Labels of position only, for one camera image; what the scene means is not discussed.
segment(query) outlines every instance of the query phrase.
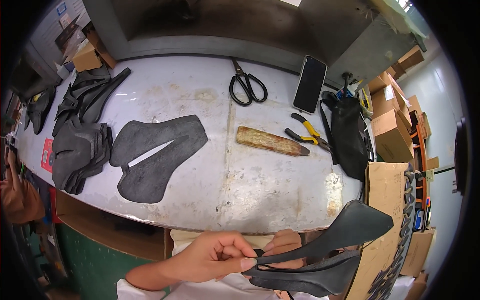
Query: brown shirt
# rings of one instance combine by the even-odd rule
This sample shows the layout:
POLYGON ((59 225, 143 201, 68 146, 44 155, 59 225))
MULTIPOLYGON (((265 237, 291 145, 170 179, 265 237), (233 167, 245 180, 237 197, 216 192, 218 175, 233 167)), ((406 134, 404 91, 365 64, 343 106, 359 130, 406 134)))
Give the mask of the brown shirt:
POLYGON ((12 182, 1 182, 1 202, 7 219, 24 224, 45 217, 45 208, 33 185, 22 180, 20 186, 21 191, 14 191, 12 182))

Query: green floor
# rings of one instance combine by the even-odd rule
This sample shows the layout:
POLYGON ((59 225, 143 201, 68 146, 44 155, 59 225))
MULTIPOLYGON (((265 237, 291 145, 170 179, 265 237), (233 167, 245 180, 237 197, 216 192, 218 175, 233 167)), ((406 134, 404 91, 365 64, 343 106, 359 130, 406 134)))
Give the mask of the green floor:
POLYGON ((150 262, 100 245, 64 224, 57 225, 57 237, 70 286, 82 300, 116 299, 118 280, 150 262))

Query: black pouch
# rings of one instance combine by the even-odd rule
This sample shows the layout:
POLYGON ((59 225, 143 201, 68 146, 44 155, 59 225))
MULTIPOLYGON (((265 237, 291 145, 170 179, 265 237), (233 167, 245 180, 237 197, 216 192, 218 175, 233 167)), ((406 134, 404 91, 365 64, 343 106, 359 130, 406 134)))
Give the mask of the black pouch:
POLYGON ((367 147, 359 131, 361 118, 360 102, 357 98, 343 98, 340 101, 320 101, 322 115, 328 143, 333 147, 332 159, 334 165, 339 163, 345 173, 360 181, 365 180, 365 169, 368 164, 367 147), (332 126, 322 107, 325 103, 332 111, 332 126))

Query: smartphone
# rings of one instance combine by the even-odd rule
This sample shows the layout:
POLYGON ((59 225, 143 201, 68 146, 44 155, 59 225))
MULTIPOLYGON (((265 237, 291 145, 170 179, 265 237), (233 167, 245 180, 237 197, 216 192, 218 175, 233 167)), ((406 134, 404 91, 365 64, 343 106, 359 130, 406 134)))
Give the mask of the smartphone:
POLYGON ((293 100, 293 107, 309 114, 317 109, 320 92, 324 85, 327 66, 311 57, 305 56, 300 72, 299 85, 293 100))

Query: red sticker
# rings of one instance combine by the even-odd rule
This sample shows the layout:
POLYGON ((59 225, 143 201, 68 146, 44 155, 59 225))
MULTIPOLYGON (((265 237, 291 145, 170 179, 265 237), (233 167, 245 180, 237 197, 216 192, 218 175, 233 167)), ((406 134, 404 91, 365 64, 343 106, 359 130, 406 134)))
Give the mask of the red sticker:
POLYGON ((50 173, 53 173, 53 160, 55 156, 52 151, 53 140, 45 139, 45 145, 43 145, 42 163, 40 166, 50 173))

